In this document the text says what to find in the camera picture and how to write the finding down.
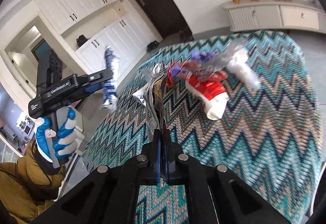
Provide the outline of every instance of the blue and white glove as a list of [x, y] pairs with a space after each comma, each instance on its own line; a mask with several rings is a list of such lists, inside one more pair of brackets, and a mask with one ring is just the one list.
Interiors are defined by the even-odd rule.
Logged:
[[[39, 117], [35, 121], [34, 132], [39, 153], [45, 160], [52, 162], [45, 138], [45, 131], [49, 129], [50, 124], [51, 122], [47, 117]], [[74, 132], [75, 126], [75, 112], [74, 110], [69, 108], [67, 120], [58, 130], [58, 139], [53, 142], [53, 149], [55, 150], [55, 156], [57, 158], [69, 157], [77, 149], [77, 135]], [[51, 137], [54, 137], [56, 135], [56, 132], [51, 129], [50, 134]]]

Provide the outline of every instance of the tiled floor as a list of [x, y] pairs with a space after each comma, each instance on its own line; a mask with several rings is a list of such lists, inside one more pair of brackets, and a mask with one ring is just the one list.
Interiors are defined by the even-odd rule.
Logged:
[[[289, 31], [289, 35], [296, 41], [296, 43], [301, 47], [303, 51], [306, 67], [312, 79], [312, 83], [315, 87], [315, 91], [320, 104], [323, 131], [326, 131], [326, 35], [306, 31]], [[159, 47], [172, 45], [178, 42], [178, 35], [174, 34], [165, 39]], [[118, 87], [118, 93], [121, 92], [124, 85], [137, 70], [138, 66], [144, 63], [155, 52], [157, 52], [157, 49], [151, 53], [147, 53], [143, 57], [143, 59], [134, 67], [134, 69], [128, 74], [123, 83], [121, 83], [121, 85]], [[105, 110], [99, 110], [101, 101], [101, 93], [93, 94], [88, 98], [88, 101], [81, 109], [84, 117], [84, 133], [88, 135], [89, 139], [94, 134], [100, 122], [106, 116]], [[326, 144], [323, 144], [322, 157], [323, 159], [326, 159]], [[83, 165], [81, 158], [74, 168], [67, 184], [67, 188], [64, 192], [66, 193], [68, 190], [70, 190], [74, 185], [86, 177], [86, 175], [87, 170]]]
[[312, 79], [319, 101], [323, 125], [322, 157], [326, 159], [326, 35], [306, 32], [290, 31], [289, 35], [301, 47], [308, 73]]

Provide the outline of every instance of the blue and white package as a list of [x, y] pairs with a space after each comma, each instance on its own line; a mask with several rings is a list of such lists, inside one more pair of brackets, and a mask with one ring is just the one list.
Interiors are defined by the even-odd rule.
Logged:
[[108, 108], [110, 113], [113, 113], [117, 108], [117, 80], [118, 80], [118, 67], [119, 56], [114, 52], [108, 44], [105, 46], [105, 63], [106, 68], [110, 68], [113, 72], [111, 79], [104, 82], [103, 85], [103, 104], [102, 107]]

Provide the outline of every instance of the zigzag rug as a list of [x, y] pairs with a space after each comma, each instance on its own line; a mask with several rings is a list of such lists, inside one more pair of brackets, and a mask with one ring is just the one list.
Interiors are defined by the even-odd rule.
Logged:
[[[230, 100], [223, 118], [208, 120], [184, 81], [164, 98], [167, 128], [184, 152], [203, 164], [225, 164], [292, 223], [309, 207], [320, 172], [322, 129], [317, 99], [300, 47], [285, 33], [258, 31], [216, 36], [159, 50], [140, 68], [184, 61], [192, 50], [223, 50], [234, 38], [249, 40], [248, 63], [259, 75], [258, 91], [229, 74], [223, 82]], [[143, 87], [138, 71], [83, 154], [89, 171], [115, 167], [140, 153], [147, 143], [145, 108], [131, 96]], [[183, 186], [140, 188], [135, 223], [187, 223]]]

